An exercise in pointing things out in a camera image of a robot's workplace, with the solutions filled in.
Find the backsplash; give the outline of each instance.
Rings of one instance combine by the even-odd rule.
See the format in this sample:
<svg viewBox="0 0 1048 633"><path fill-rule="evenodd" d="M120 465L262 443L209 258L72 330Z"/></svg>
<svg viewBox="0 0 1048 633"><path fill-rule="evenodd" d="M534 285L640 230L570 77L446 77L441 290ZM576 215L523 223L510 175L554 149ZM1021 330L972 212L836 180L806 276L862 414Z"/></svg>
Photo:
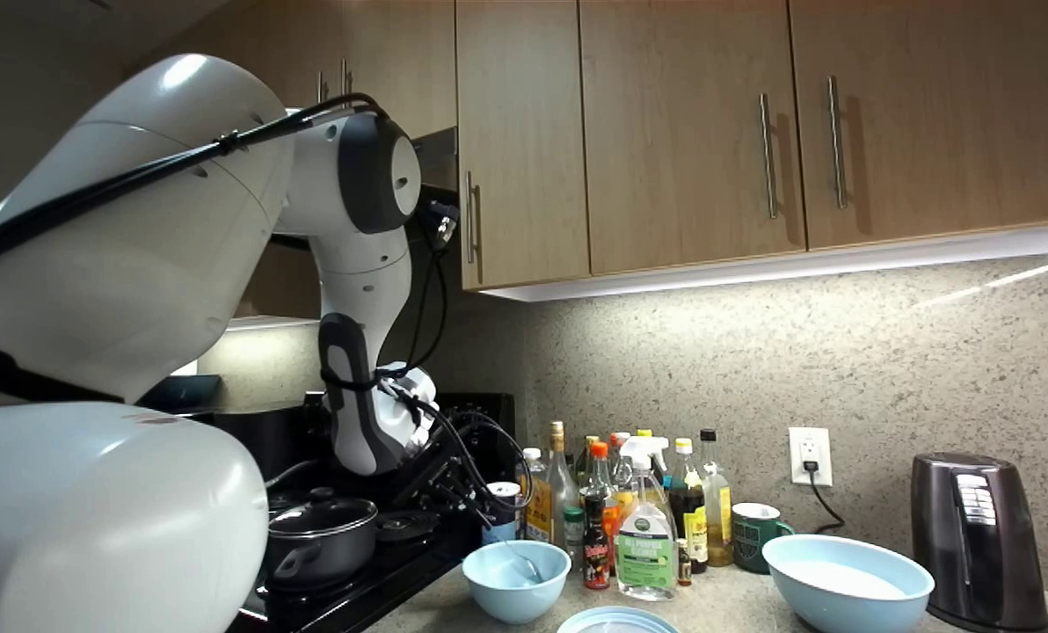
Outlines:
<svg viewBox="0 0 1048 633"><path fill-rule="evenodd" d="M826 496L844 535L903 552L910 459L992 454L1025 474L1048 578L1048 258L549 305L449 304L441 389L513 394L527 443L544 443L554 418L572 438L713 427L734 496L779 502L811 533L826 515L787 481L787 427L826 427ZM263 394L317 389L312 330L297 339L263 363L276 384L262 365L232 375Z"/></svg>

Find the bowl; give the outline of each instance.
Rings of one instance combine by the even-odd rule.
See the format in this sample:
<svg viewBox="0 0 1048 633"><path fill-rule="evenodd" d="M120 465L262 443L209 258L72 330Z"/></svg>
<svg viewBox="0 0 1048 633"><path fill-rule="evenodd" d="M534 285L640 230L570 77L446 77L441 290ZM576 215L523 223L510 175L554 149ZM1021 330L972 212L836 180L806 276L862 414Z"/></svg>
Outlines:
<svg viewBox="0 0 1048 633"><path fill-rule="evenodd" d="M489 618L532 623L558 603L570 557L549 543L489 543L466 557L460 575Z"/></svg>
<svg viewBox="0 0 1048 633"><path fill-rule="evenodd" d="M826 633L918 631L935 590L913 560L854 540L783 535L762 560L792 611Z"/></svg>

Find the stovetop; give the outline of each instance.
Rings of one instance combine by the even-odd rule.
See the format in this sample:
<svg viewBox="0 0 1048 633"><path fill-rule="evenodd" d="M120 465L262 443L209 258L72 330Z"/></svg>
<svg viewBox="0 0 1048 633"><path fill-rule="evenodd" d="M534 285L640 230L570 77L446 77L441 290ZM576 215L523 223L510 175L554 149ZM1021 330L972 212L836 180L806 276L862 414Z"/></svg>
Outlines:
<svg viewBox="0 0 1048 633"><path fill-rule="evenodd" d="M258 588L230 633L357 633L453 570L475 548L473 515L445 515L419 543L380 543L347 582L311 590Z"/></svg>

